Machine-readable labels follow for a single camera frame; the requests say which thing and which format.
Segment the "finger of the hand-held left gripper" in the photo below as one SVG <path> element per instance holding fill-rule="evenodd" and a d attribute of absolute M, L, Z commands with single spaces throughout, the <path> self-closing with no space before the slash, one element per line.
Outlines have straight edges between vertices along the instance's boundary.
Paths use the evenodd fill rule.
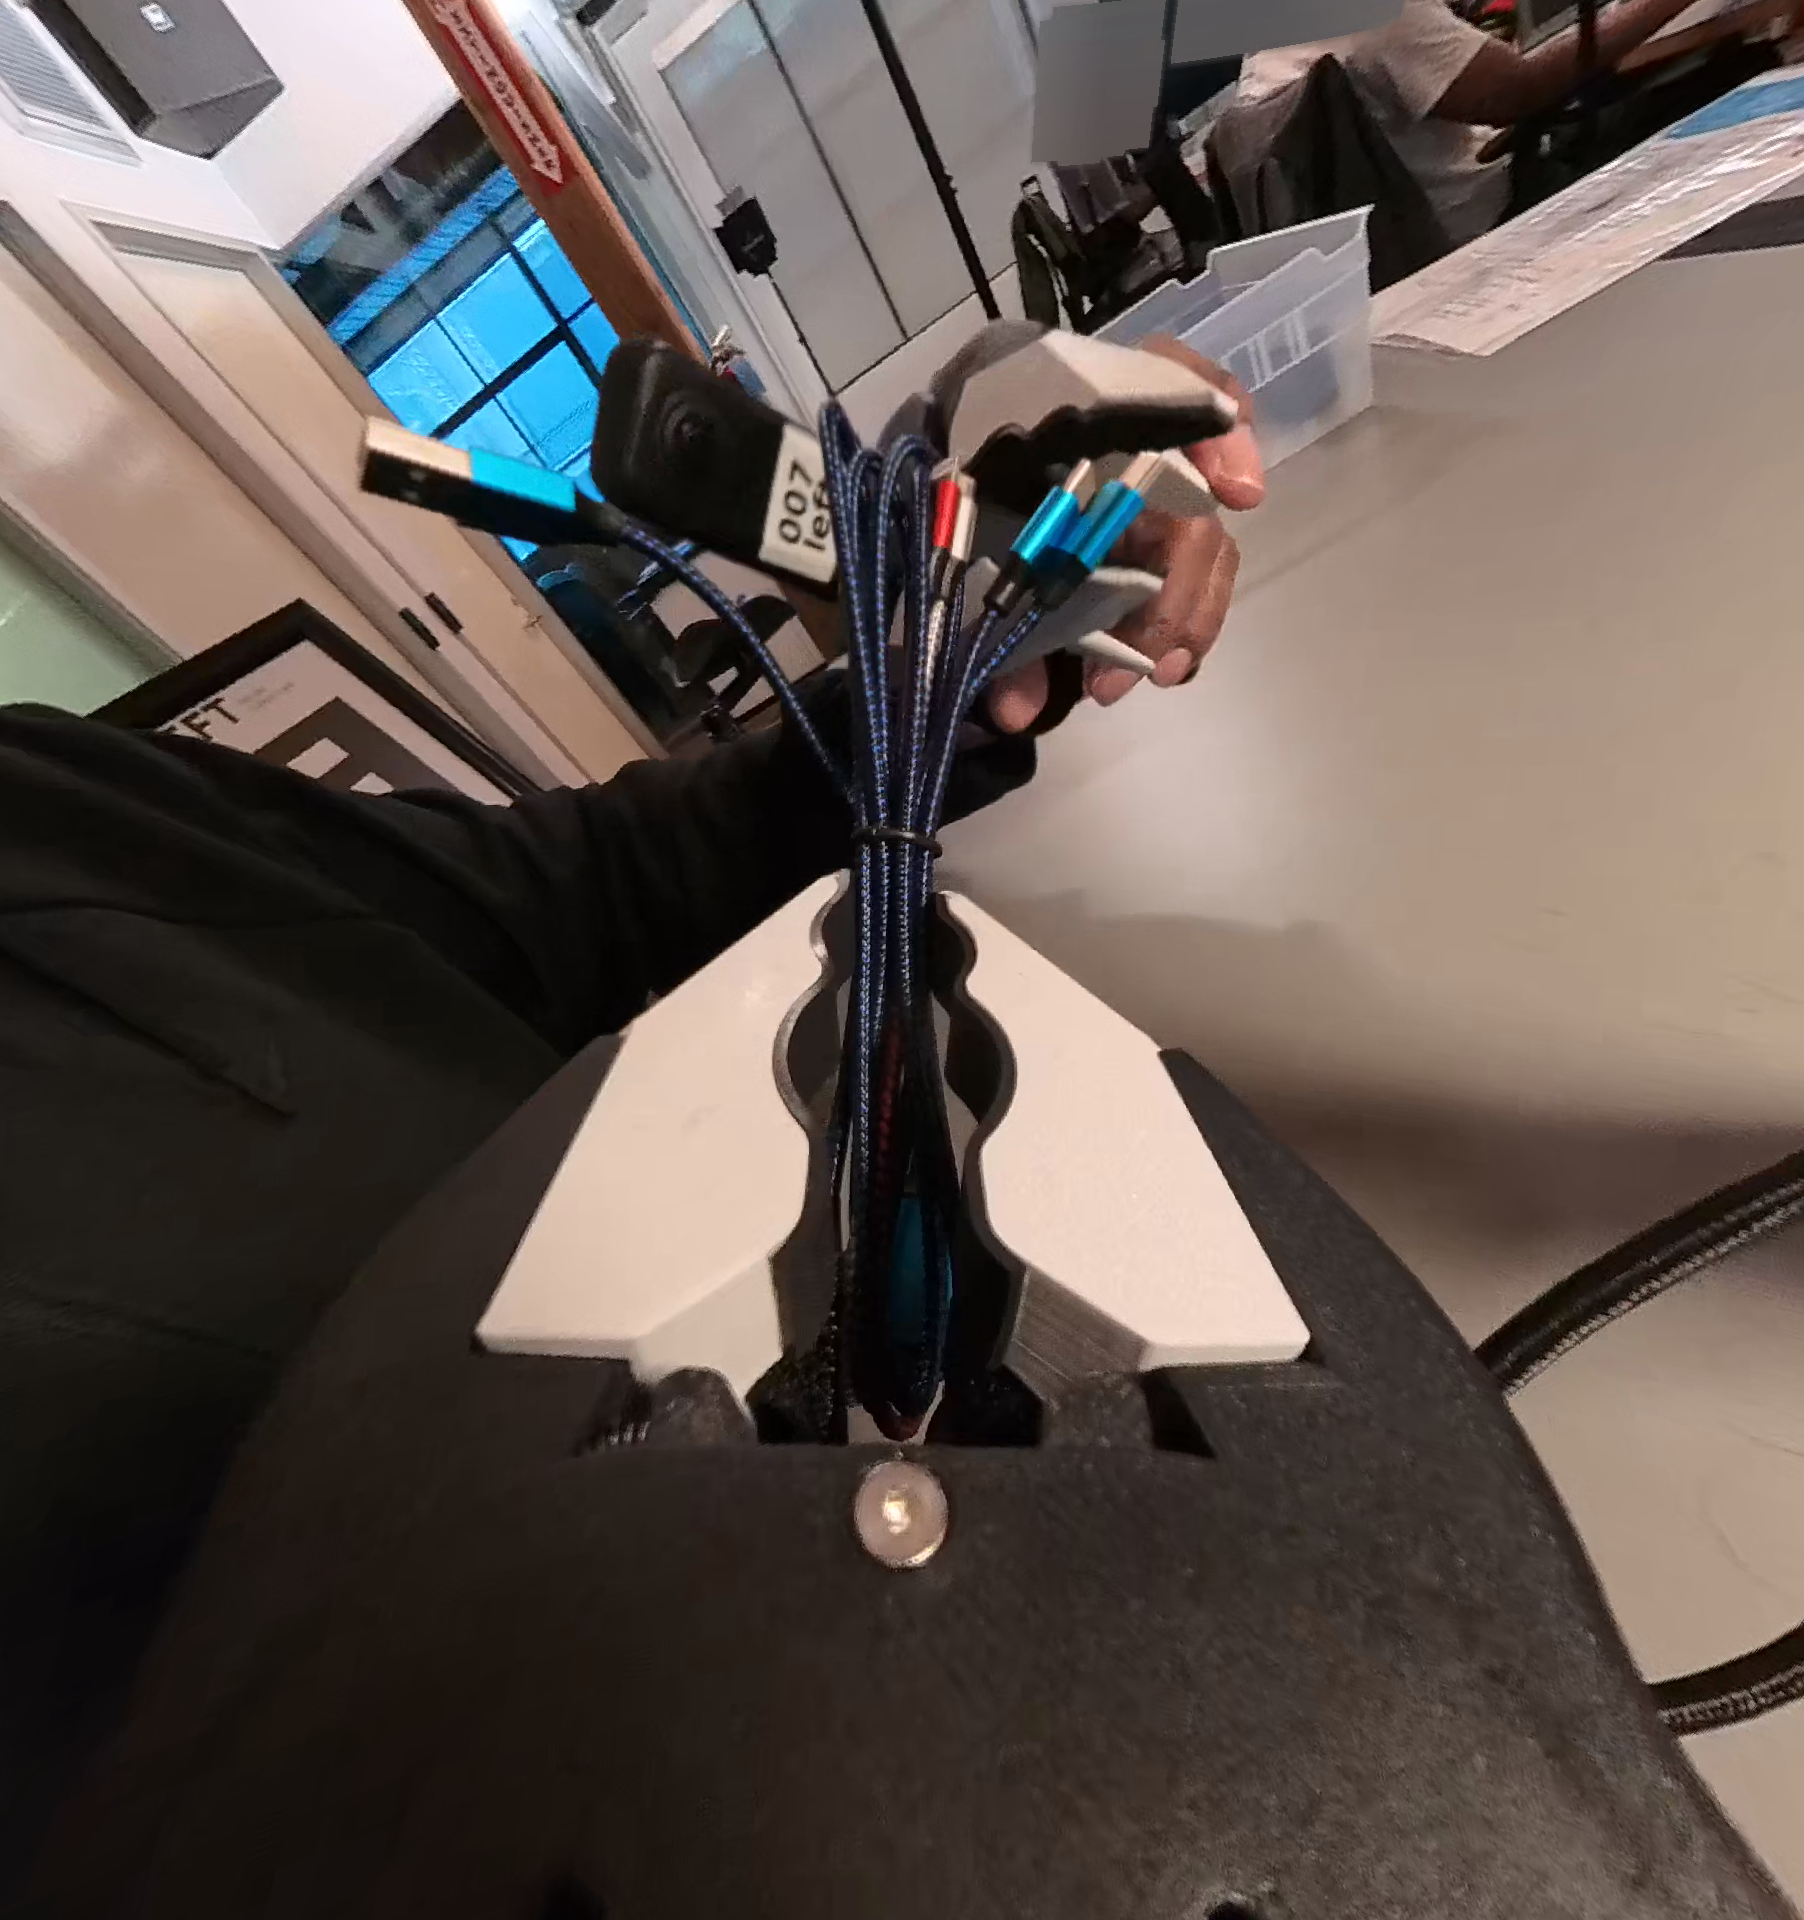
<path fill-rule="evenodd" d="M 976 452 L 1150 452 L 1231 435 L 1238 400 L 1154 351 L 1041 333 L 974 374 Z"/>
<path fill-rule="evenodd" d="M 1176 448 L 1059 471 L 1030 510 L 980 508 L 980 594 L 1011 588 L 1008 612 L 995 615 L 983 652 L 990 678 L 1054 652 L 1150 673 L 1150 660 L 1117 629 L 1164 583 L 1113 554 L 1146 514 L 1213 522 L 1221 510 Z"/>

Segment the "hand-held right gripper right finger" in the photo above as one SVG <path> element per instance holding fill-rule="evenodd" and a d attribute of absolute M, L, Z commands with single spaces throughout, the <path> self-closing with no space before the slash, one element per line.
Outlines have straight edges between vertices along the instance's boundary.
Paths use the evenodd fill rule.
<path fill-rule="evenodd" d="M 1156 1042 L 979 903 L 938 909 L 980 1359 L 1029 1388 L 1297 1361 L 1303 1314 Z"/>

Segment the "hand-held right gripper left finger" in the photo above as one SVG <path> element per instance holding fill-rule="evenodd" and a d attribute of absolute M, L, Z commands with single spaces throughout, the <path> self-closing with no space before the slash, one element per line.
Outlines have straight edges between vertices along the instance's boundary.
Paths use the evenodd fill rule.
<path fill-rule="evenodd" d="M 841 1062 L 829 951 L 845 876 L 808 885 L 615 1037 L 476 1339 L 607 1359 L 637 1384 L 711 1373 L 737 1400 L 818 1331 L 826 1130 Z"/>

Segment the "clear plastic bin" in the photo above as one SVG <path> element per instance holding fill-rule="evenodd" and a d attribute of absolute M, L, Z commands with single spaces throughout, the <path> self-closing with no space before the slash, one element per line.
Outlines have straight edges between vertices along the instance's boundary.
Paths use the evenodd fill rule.
<path fill-rule="evenodd" d="M 1199 276 L 1156 288 L 1099 337 L 1176 337 L 1229 372 L 1276 469 L 1370 407 L 1370 212 L 1216 248 Z"/>

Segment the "person's left forearm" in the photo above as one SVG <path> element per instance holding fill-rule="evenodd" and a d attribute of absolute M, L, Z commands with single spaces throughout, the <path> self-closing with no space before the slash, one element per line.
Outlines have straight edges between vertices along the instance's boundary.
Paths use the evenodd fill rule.
<path fill-rule="evenodd" d="M 466 887 L 511 956 L 499 997 L 566 1055 L 883 851 L 791 721 L 695 762 L 481 809 L 463 830 Z"/>

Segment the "wooden beam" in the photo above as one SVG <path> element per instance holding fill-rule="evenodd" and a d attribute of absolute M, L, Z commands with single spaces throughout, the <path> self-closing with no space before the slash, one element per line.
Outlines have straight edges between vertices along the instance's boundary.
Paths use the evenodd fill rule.
<path fill-rule="evenodd" d="M 490 147 L 619 337 L 652 337 L 708 363 L 704 345 L 628 228 L 597 166 L 488 2 L 405 2 Z"/>

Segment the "black tripod pole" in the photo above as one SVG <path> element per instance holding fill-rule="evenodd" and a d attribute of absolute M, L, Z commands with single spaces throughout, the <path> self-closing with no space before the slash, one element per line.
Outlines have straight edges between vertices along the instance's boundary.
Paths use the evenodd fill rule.
<path fill-rule="evenodd" d="M 932 133 L 929 114 L 925 110 L 920 92 L 915 89 L 915 82 L 911 78 L 907 63 L 902 61 L 901 46 L 889 28 L 889 21 L 880 2 L 862 2 L 862 11 L 865 13 L 865 23 L 883 71 L 889 76 L 889 88 L 915 140 L 915 151 L 925 162 L 948 233 L 953 235 L 956 252 L 963 260 L 963 273 L 979 300 L 980 313 L 985 322 L 995 325 L 1003 320 L 1001 302 L 991 292 L 990 273 L 983 266 L 974 233 L 963 216 L 955 178 L 948 173 L 948 166 L 940 152 L 938 135 Z"/>

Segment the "black framed sign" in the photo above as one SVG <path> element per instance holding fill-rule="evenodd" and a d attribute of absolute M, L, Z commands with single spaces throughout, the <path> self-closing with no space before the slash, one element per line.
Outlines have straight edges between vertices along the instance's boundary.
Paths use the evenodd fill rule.
<path fill-rule="evenodd" d="M 93 719 L 241 752 L 363 799 L 440 793 L 511 805 L 535 793 L 457 714 L 305 600 L 169 665 Z"/>

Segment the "printed paper sheet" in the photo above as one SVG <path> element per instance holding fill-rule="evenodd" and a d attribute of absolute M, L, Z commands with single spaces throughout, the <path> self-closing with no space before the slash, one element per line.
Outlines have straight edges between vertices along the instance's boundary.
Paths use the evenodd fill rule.
<path fill-rule="evenodd" d="M 1491 357 L 1804 178 L 1804 65 L 1757 78 L 1377 294 L 1377 346 Z"/>

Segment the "black wall speaker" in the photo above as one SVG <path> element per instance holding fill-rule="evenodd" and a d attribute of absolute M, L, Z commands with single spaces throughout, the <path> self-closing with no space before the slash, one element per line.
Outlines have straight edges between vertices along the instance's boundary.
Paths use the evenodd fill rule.
<path fill-rule="evenodd" d="M 29 2 L 144 141 L 213 159 L 286 84 L 224 2 Z"/>

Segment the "white wall vent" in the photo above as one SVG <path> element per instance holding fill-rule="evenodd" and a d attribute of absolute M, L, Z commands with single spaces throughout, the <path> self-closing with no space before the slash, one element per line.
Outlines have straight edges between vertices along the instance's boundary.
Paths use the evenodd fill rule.
<path fill-rule="evenodd" d="M 135 145 L 25 5 L 0 2 L 0 114 L 27 137 L 138 166 Z"/>

